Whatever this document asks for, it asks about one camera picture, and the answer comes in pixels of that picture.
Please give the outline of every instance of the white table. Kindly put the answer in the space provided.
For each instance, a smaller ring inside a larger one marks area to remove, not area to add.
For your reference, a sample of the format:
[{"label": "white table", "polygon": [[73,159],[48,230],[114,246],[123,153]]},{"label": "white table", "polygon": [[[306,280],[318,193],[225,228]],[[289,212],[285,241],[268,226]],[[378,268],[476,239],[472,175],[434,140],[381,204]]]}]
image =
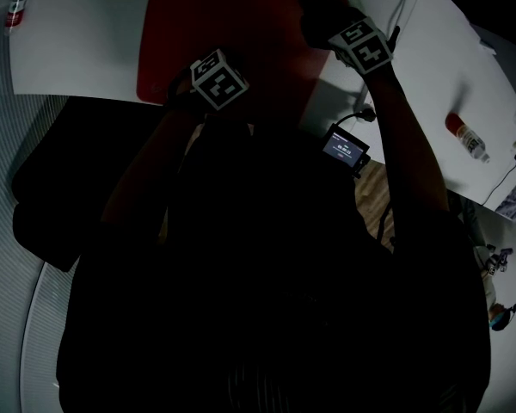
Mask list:
[{"label": "white table", "polygon": [[[386,29],[399,0],[350,2]],[[10,40],[14,91],[138,102],[138,55],[146,4],[147,0],[29,0],[27,16]],[[516,95],[451,1],[407,0],[400,26],[394,66],[409,103],[448,186],[481,203],[511,166]],[[352,113],[355,96],[363,87],[359,75],[332,54],[320,78],[303,118],[303,127],[316,134]],[[486,141],[488,165],[469,157],[444,126],[461,82],[470,86],[470,96],[460,113]],[[371,146],[373,159],[384,161],[376,123],[350,120],[344,127]],[[488,207],[495,209],[505,190],[512,189],[514,176],[493,195]]]}]

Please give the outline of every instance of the wooden floor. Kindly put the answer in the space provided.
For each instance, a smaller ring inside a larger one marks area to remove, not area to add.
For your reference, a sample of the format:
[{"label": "wooden floor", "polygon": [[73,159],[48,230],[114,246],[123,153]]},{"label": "wooden floor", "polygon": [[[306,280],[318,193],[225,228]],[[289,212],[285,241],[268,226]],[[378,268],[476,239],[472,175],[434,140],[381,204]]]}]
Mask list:
[{"label": "wooden floor", "polygon": [[[355,201],[359,213],[365,220],[367,230],[373,237],[377,237],[378,222],[384,209],[390,202],[386,167],[378,162],[371,161],[363,169],[361,179],[355,183]],[[392,212],[388,214],[384,224],[382,245],[393,250],[390,238],[394,236],[394,219]]]}]

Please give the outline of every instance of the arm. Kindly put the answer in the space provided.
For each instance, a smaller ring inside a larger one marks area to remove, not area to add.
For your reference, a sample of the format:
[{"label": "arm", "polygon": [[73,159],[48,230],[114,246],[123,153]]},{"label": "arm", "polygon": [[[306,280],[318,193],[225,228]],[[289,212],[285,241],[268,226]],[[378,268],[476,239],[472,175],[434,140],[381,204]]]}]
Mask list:
[{"label": "arm", "polygon": [[154,241],[163,221],[168,192],[187,142],[199,120],[188,110],[169,110],[120,178],[101,221]]},{"label": "arm", "polygon": [[391,65],[364,79],[377,110],[395,220],[449,210],[438,163]]}]

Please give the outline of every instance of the camera screen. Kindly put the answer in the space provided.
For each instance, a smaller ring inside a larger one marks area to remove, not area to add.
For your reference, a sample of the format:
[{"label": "camera screen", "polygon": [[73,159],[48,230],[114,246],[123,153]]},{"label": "camera screen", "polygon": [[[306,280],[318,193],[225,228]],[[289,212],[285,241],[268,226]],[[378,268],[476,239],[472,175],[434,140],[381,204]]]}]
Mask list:
[{"label": "camera screen", "polygon": [[328,155],[347,163],[353,168],[359,157],[363,154],[356,144],[343,138],[338,133],[333,133],[327,144],[323,147],[323,151]]}]

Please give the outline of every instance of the plastic bottle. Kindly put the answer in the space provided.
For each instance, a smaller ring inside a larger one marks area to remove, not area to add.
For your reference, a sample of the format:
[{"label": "plastic bottle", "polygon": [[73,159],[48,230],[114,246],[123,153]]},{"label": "plastic bottle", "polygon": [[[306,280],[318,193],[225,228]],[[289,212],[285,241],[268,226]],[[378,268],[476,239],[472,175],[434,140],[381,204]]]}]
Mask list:
[{"label": "plastic bottle", "polygon": [[458,114],[448,114],[445,118],[445,126],[461,141],[461,144],[474,159],[480,159],[484,163],[489,162],[489,155],[485,151],[485,143],[474,130],[463,123]]},{"label": "plastic bottle", "polygon": [[5,35],[11,35],[19,28],[26,4],[27,0],[11,0],[9,3],[8,16],[6,18],[6,27],[4,29]]}]

